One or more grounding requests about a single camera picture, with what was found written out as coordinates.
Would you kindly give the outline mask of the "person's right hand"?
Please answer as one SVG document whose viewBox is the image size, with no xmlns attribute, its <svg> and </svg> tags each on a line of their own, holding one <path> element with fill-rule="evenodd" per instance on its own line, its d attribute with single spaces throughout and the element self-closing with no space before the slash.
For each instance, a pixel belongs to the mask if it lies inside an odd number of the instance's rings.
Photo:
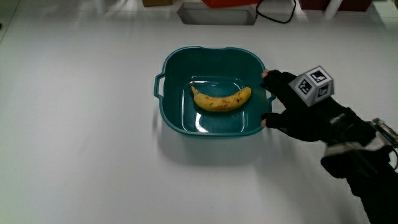
<svg viewBox="0 0 398 224">
<path fill-rule="evenodd" d="M 295 75 L 278 70 L 264 70 L 261 86 L 274 94 L 285 106 L 282 113 L 264 113 L 261 125 L 306 142 L 326 143 L 325 154 L 344 151 L 381 151 L 394 148 L 371 125 L 332 97 L 308 107 L 289 86 Z"/>
</svg>

